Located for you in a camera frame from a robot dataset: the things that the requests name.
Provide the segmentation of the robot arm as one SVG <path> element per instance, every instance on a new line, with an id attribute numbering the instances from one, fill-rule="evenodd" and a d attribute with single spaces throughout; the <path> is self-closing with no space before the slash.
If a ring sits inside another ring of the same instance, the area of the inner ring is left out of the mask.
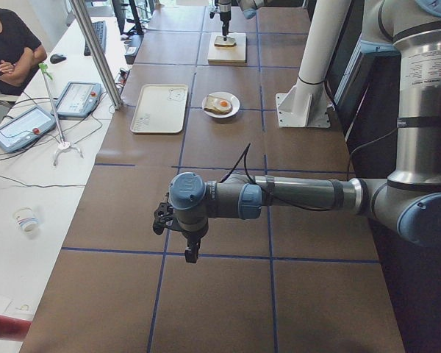
<path id="1" fill-rule="evenodd" d="M 229 172 L 205 182 L 175 176 L 153 229 L 187 239 L 195 263 L 211 218 L 255 219 L 280 205 L 365 215 L 419 246 L 441 246 L 441 1 L 366 1 L 362 45 L 401 54 L 395 170 L 384 179 L 348 181 L 250 176 Z"/>
<path id="2" fill-rule="evenodd" d="M 256 15 L 259 8 L 265 7 L 269 1 L 267 0 L 240 0 L 236 1 L 237 6 L 241 9 L 246 19 L 251 19 Z M 215 13 L 219 14 L 222 23 L 222 38 L 227 41 L 229 35 L 229 25 L 232 19 L 232 1 L 231 0 L 217 0 L 214 1 L 214 10 L 210 12 L 212 16 Z"/>

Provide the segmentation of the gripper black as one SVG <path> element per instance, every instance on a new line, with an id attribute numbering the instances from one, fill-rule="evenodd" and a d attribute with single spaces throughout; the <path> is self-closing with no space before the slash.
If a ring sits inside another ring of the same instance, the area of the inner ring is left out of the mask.
<path id="1" fill-rule="evenodd" d="M 219 3 L 218 9 L 220 13 L 220 20 L 223 22 L 222 24 L 222 36 L 223 40 L 229 35 L 229 22 L 231 20 L 231 4 L 230 3 Z"/>
<path id="2" fill-rule="evenodd" d="M 196 263 L 198 261 L 199 245 L 201 239 L 205 236 L 205 231 L 200 229 L 194 232 L 183 231 L 182 235 L 187 240 L 187 247 L 184 251 L 184 257 L 187 263 Z"/>

